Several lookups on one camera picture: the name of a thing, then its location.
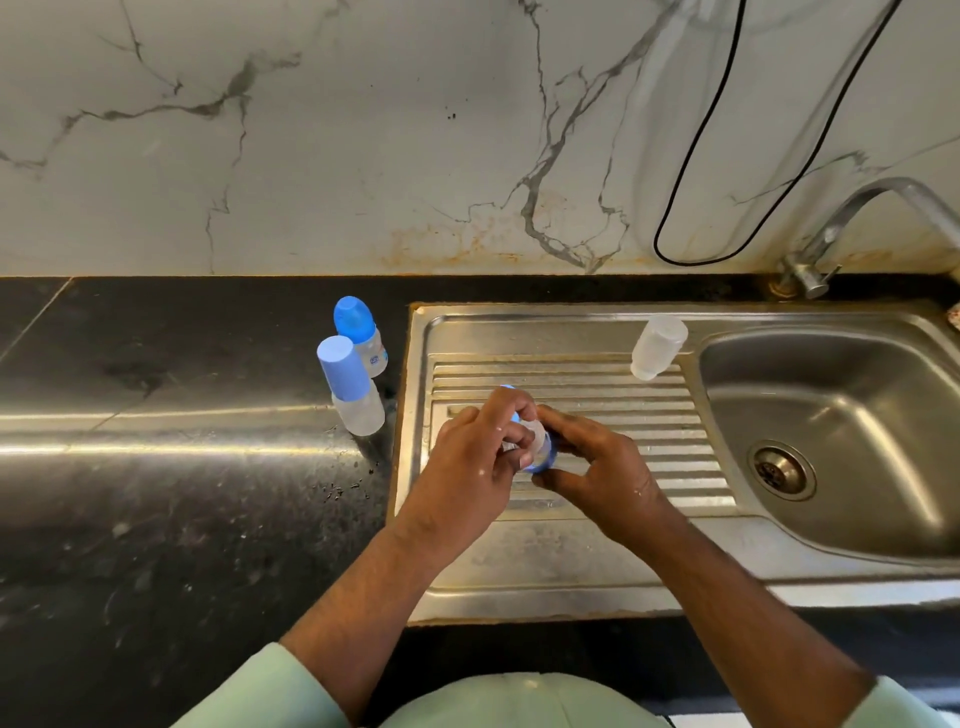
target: white marble wall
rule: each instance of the white marble wall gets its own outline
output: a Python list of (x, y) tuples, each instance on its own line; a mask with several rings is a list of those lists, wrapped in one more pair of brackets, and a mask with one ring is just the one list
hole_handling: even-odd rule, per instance
[[(884, 0), (748, 0), (666, 225), (735, 247), (799, 168)], [(0, 275), (635, 273), (733, 0), (8, 0)], [(960, 3), (904, 3), (815, 170), (723, 270), (768, 269), (859, 183), (960, 207)], [(895, 200), (854, 270), (960, 257)]]

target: clear plastic bottle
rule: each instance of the clear plastic bottle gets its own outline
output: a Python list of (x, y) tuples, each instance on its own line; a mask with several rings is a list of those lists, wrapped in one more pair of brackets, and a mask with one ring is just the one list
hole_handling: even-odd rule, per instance
[(325, 338), (317, 347), (317, 357), (330, 385), (333, 406), (347, 430), (360, 437), (373, 435), (383, 426), (386, 414), (353, 342), (346, 336)]
[(686, 341), (686, 324), (678, 316), (656, 313), (647, 321), (634, 346), (630, 371), (650, 381), (673, 363)]
[[(510, 387), (511, 389), (514, 388), (511, 384), (503, 384), (501, 386)], [(557, 459), (557, 447), (554, 445), (553, 439), (550, 437), (550, 433), (546, 431), (543, 423), (540, 420), (521, 420), (516, 412), (510, 419), (515, 423), (520, 423), (534, 433), (534, 443), (530, 446), (530, 451), (534, 453), (534, 461), (524, 468), (523, 471), (525, 473), (542, 473), (552, 468), (554, 461)], [(504, 452), (516, 449), (516, 444), (504, 441), (500, 445), (500, 449)]]
[(367, 305), (356, 296), (344, 296), (333, 307), (333, 324), (337, 333), (353, 342), (367, 373), (383, 374), (387, 368), (387, 350), (383, 348), (380, 329), (373, 322)]

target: faucet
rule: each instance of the faucet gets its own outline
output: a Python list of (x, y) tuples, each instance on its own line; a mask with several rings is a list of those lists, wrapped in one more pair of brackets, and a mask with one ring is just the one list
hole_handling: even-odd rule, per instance
[(799, 284), (804, 295), (811, 300), (819, 299), (827, 293), (829, 280), (840, 270), (840, 266), (822, 275), (817, 271), (817, 261), (837, 241), (853, 216), (874, 197), (888, 190), (900, 195), (926, 222), (940, 231), (954, 248), (960, 250), (960, 216), (922, 182), (909, 177), (887, 177), (860, 187), (830, 215), (820, 231), (801, 251), (788, 253), (783, 257), (780, 261), (782, 275), (780, 280), (772, 283), (773, 292), (782, 298), (793, 298), (797, 295)]

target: hand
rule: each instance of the hand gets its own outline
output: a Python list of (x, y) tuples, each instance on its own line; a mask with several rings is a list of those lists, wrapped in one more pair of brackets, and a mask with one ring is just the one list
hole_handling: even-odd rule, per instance
[[(482, 409), (467, 407), (444, 423), (430, 459), (394, 521), (408, 538), (448, 566), (503, 513), (514, 474), (533, 462), (534, 434), (510, 421), (535, 420), (526, 392), (497, 387)], [(504, 440), (517, 449), (500, 450)]]
[(586, 475), (548, 470), (534, 475), (534, 483), (569, 500), (608, 538), (635, 549), (644, 529), (673, 506), (634, 441), (594, 420), (567, 415), (545, 404), (537, 411), (540, 421), (560, 435), (559, 450), (584, 458), (590, 467)]

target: drain strainer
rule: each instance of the drain strainer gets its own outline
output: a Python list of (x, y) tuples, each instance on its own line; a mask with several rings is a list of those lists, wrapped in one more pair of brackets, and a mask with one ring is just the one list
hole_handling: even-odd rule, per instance
[(810, 463), (785, 443), (764, 440), (750, 448), (747, 466), (755, 480), (775, 496), (806, 500), (817, 488)]

